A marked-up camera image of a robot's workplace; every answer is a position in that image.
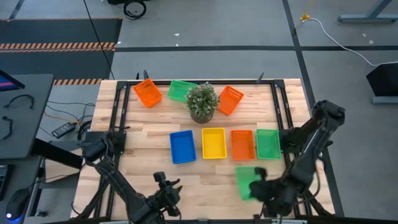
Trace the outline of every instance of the wooden table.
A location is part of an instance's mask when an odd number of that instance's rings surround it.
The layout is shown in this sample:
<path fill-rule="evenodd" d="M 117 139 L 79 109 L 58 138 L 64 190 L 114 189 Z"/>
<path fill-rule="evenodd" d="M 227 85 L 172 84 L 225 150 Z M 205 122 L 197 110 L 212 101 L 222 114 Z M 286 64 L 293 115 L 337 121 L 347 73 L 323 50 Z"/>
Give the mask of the wooden table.
<path fill-rule="evenodd" d="M 295 127 L 306 122 L 310 116 L 300 79 L 285 79 L 287 96 Z M 231 156 L 229 132 L 232 129 L 257 128 L 278 129 L 274 102 L 270 85 L 232 85 L 244 93 L 244 98 L 231 116 L 215 112 L 208 124 L 196 124 L 192 121 L 183 103 L 172 101 L 167 97 L 169 86 L 158 86 L 163 94 L 162 101 L 152 108 L 145 108 L 130 91 L 126 116 L 127 139 L 125 153 L 121 156 L 119 170 L 137 192 L 148 196 L 158 186 L 152 174 L 164 171 L 169 180 L 181 179 L 183 189 L 178 207 L 182 218 L 192 219 L 252 219 L 259 213 L 261 204 L 256 201 L 243 201 L 238 193 L 235 166 L 262 166 L 268 171 L 271 179 L 277 178 L 285 169 L 283 158 L 278 160 L 233 161 Z M 225 85 L 215 85 L 221 93 Z M 92 131 L 107 131 L 112 112 L 116 81 L 102 81 L 94 112 Z M 122 107 L 124 93 L 121 94 L 119 107 Z M 278 99 L 282 97 L 278 90 Z M 121 110 L 118 110 L 116 124 L 119 124 Z M 282 110 L 284 128 L 287 129 L 285 112 Z M 203 159 L 201 147 L 202 128 L 225 128 L 228 157 L 226 159 Z M 171 132 L 191 129 L 195 138 L 197 160 L 186 164 L 175 165 L 170 156 Z M 328 184 L 323 166 L 318 164 L 321 177 L 321 191 L 318 201 L 331 213 L 334 213 Z M 85 166 L 81 173 L 76 190 L 74 207 L 82 211 L 98 188 L 100 176 L 92 167 Z M 317 187 L 316 178 L 311 191 Z M 105 214 L 107 192 L 104 195 L 101 215 Z M 115 195 L 112 220 L 125 220 L 124 202 Z"/>

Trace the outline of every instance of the yellow plug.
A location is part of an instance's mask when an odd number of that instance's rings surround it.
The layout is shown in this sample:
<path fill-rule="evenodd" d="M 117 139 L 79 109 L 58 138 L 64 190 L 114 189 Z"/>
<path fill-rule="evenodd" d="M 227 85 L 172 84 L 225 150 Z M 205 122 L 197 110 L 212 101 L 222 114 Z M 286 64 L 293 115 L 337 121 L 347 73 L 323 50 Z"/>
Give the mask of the yellow plug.
<path fill-rule="evenodd" d="M 310 18 L 310 15 L 308 15 L 307 13 L 304 13 L 304 15 L 302 17 L 300 17 L 300 20 L 303 22 L 304 20 L 307 20 Z"/>

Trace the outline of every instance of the green leaves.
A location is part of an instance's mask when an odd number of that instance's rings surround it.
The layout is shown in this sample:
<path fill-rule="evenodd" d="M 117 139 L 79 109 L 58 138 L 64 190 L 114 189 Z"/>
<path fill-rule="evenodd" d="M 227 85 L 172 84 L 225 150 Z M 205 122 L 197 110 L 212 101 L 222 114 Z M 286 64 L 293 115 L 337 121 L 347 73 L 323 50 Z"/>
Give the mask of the green leaves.
<path fill-rule="evenodd" d="M 199 116 L 207 116 L 217 109 L 220 97 L 208 82 L 192 88 L 187 93 L 187 108 Z"/>

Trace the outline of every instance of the table leg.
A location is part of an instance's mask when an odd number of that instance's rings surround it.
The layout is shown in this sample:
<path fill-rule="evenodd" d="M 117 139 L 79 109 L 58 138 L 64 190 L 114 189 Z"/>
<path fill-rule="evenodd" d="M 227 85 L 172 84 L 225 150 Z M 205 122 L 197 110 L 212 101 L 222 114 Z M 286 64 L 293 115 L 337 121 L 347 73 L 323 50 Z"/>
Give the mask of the table leg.
<path fill-rule="evenodd" d="M 42 195 L 42 189 L 40 187 L 37 188 L 37 191 L 33 195 L 33 204 L 30 207 L 30 211 L 27 213 L 27 216 L 33 217 L 36 214 L 37 207 L 39 206 L 40 196 Z"/>
<path fill-rule="evenodd" d="M 375 96 L 372 99 L 374 105 L 398 104 L 398 96 Z"/>
<path fill-rule="evenodd" d="M 32 153 L 76 169 L 80 169 L 83 162 L 83 158 L 80 156 L 60 149 L 40 139 L 35 140 Z"/>
<path fill-rule="evenodd" d="M 380 0 L 367 14 L 343 14 L 339 22 L 395 22 L 398 14 L 380 14 L 392 0 Z"/>

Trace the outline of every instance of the orange basket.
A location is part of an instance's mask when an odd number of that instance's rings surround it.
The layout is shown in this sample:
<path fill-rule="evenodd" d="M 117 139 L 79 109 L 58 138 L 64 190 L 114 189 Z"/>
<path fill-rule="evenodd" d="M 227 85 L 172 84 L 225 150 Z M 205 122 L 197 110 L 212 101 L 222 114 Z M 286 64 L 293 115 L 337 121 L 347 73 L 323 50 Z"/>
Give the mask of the orange basket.
<path fill-rule="evenodd" d="M 220 106 L 218 110 L 225 115 L 231 115 L 242 98 L 243 93 L 228 85 L 220 95 Z"/>
<path fill-rule="evenodd" d="M 142 104 L 148 108 L 154 106 L 162 100 L 162 94 L 156 88 L 154 82 L 150 79 L 146 79 L 133 87 L 137 93 L 138 98 Z"/>
<path fill-rule="evenodd" d="M 234 160 L 255 159 L 252 130 L 231 130 L 232 158 Z"/>

